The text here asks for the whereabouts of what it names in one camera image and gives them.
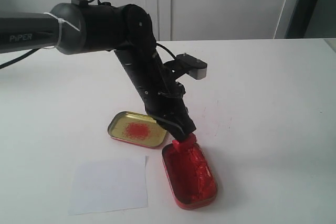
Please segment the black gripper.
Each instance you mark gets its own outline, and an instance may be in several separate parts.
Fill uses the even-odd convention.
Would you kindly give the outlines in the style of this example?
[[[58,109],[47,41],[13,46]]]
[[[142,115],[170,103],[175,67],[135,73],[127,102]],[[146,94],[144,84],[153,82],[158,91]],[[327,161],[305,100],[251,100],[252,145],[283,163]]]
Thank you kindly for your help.
[[[177,87],[172,93],[144,88],[146,113],[179,142],[186,140],[196,130],[184,104],[184,94],[184,87]]]

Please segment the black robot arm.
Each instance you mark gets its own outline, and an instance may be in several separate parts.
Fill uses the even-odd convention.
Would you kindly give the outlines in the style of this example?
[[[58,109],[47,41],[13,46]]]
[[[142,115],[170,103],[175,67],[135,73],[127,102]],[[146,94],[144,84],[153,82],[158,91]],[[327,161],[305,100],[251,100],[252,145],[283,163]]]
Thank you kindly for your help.
[[[162,62],[150,15],[141,7],[72,0],[56,5],[50,14],[1,16],[2,53],[51,46],[65,55],[114,51],[150,117],[179,142],[195,131],[178,78],[203,64],[188,54]]]

